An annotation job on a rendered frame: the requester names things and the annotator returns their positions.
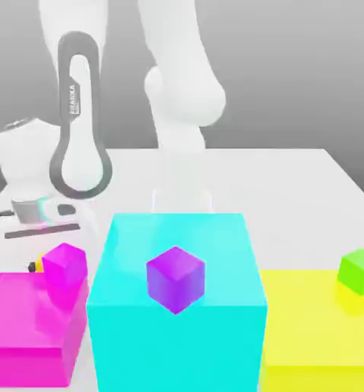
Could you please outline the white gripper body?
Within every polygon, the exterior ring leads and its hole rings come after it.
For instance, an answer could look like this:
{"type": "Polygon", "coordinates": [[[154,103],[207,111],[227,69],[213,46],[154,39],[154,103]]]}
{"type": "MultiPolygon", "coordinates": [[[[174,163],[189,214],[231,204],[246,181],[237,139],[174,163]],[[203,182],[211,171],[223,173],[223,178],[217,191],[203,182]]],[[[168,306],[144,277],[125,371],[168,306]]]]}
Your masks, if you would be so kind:
{"type": "Polygon", "coordinates": [[[85,224],[69,220],[43,224],[6,224],[0,235],[0,251],[5,253],[37,253],[61,243],[92,251],[92,231],[85,224]]]}

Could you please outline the small magenta cube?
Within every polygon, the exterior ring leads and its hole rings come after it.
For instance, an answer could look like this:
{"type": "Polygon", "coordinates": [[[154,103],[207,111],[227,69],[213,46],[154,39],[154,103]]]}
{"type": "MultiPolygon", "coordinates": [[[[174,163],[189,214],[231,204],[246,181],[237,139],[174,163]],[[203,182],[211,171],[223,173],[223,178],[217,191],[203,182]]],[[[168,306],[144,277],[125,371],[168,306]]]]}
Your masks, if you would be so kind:
{"type": "Polygon", "coordinates": [[[72,309],[88,291],[86,252],[61,243],[42,256],[44,279],[51,301],[59,308],[72,309]]]}

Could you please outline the small purple cube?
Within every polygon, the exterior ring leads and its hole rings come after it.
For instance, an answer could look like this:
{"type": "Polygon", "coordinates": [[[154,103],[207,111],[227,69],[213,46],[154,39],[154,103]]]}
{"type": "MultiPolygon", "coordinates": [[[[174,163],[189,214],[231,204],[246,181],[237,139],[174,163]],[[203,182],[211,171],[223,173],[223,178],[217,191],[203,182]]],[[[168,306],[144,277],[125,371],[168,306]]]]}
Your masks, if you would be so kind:
{"type": "Polygon", "coordinates": [[[203,296],[205,271],[201,259],[172,247],[146,263],[148,295],[176,315],[203,296]]]}

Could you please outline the small green cube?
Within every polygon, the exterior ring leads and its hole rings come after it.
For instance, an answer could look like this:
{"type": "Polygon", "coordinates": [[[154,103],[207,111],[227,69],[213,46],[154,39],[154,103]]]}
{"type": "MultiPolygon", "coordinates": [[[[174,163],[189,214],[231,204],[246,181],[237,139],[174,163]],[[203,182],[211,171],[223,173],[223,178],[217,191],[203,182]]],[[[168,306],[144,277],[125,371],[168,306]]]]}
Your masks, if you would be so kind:
{"type": "Polygon", "coordinates": [[[341,258],[337,279],[360,296],[364,295],[364,249],[341,258]]]}

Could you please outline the large magenta box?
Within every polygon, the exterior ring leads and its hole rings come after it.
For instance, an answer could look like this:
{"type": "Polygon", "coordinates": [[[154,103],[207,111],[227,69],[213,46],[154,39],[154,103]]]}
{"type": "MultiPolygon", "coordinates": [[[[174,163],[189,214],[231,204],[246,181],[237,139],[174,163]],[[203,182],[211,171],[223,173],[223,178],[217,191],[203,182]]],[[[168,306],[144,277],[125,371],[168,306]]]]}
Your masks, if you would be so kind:
{"type": "Polygon", "coordinates": [[[0,273],[0,387],[66,387],[86,330],[88,282],[0,273]]]}

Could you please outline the large cyan box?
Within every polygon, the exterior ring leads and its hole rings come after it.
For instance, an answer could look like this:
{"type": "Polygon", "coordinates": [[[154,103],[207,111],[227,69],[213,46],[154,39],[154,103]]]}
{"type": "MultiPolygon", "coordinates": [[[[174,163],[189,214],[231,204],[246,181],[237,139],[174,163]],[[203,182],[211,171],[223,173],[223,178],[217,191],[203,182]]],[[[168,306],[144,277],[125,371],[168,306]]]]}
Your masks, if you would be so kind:
{"type": "Polygon", "coordinates": [[[241,214],[116,214],[87,302],[99,392],[256,392],[268,304],[241,214]],[[206,264],[178,314],[148,295],[172,247],[206,264]]]}

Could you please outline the large yellow box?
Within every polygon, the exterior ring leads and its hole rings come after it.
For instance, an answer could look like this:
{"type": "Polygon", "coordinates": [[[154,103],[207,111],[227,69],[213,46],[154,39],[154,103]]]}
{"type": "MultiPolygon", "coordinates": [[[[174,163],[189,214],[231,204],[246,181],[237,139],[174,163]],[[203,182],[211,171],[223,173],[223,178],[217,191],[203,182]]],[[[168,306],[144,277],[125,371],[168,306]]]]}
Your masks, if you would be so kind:
{"type": "Polygon", "coordinates": [[[335,270],[264,269],[260,392],[364,392],[364,296],[335,270]]]}

